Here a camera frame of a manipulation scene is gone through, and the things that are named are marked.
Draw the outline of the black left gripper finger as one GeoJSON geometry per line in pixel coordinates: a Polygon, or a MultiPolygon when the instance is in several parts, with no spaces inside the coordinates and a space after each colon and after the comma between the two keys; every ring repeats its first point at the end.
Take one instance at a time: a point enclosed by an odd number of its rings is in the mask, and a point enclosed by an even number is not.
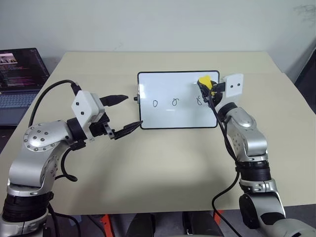
{"type": "Polygon", "coordinates": [[[115,131],[114,132],[114,139],[120,139],[130,133],[132,133],[134,130],[136,130],[141,124],[143,123],[143,121],[136,121],[133,123],[130,123],[128,125],[125,125],[123,127],[123,129],[119,130],[119,131],[115,131]]]}
{"type": "Polygon", "coordinates": [[[104,107],[105,106],[110,107],[110,106],[117,105],[126,99],[128,99],[128,96],[126,95],[109,95],[109,96],[101,97],[100,101],[104,107]]]}

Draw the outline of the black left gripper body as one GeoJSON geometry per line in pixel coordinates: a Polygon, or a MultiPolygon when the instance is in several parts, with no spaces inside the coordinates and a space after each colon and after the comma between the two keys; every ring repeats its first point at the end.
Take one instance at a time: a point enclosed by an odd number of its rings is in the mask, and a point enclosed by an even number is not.
{"type": "Polygon", "coordinates": [[[114,139],[114,130],[109,126],[110,119],[106,113],[104,113],[97,122],[93,122],[89,126],[89,130],[93,137],[108,135],[110,139],[114,139]]]}

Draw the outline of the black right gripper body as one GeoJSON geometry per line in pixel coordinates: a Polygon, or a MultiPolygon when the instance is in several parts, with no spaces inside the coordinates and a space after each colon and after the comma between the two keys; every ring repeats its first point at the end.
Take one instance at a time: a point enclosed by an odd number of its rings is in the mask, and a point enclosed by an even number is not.
{"type": "Polygon", "coordinates": [[[223,98],[223,92],[225,91],[225,82],[215,83],[212,82],[212,88],[210,90],[210,95],[212,99],[213,106],[216,107],[223,98]]]}

